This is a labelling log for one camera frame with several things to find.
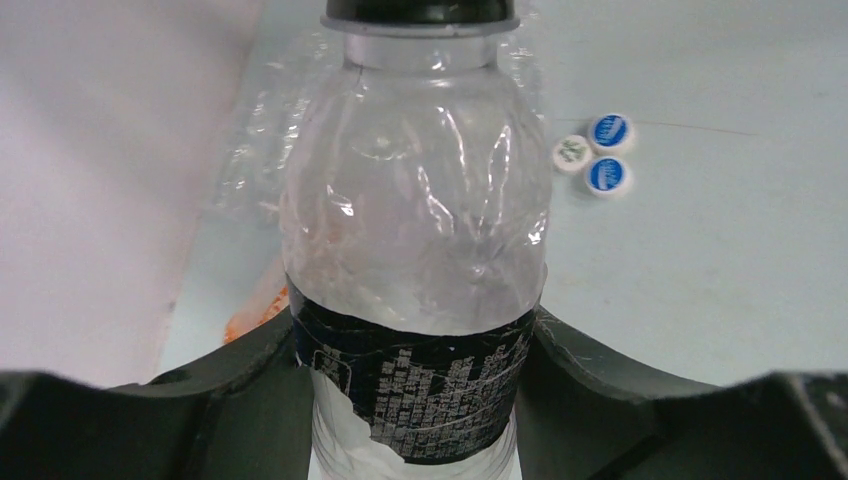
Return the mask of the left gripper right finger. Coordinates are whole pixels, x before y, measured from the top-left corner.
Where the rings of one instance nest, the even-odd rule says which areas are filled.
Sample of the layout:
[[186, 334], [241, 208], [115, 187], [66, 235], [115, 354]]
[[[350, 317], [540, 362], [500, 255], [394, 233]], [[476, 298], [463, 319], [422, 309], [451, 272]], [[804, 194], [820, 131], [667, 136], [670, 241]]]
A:
[[516, 401], [526, 479], [843, 479], [847, 376], [721, 387], [640, 363], [538, 308]]

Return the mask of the small clear bottle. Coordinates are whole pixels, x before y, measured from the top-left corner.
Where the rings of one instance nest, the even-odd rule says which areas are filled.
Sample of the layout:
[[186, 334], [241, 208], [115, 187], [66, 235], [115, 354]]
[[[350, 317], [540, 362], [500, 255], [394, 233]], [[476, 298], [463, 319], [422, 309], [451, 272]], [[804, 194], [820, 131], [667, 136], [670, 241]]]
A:
[[552, 165], [517, 19], [327, 7], [343, 62], [287, 165], [282, 255], [326, 479], [506, 479]]

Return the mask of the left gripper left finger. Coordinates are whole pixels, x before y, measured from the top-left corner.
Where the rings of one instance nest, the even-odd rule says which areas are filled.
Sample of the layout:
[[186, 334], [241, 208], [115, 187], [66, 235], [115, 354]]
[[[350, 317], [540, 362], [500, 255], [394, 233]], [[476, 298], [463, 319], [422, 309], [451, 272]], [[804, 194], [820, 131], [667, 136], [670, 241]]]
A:
[[281, 313], [143, 384], [1, 375], [5, 479], [304, 479], [312, 394]]

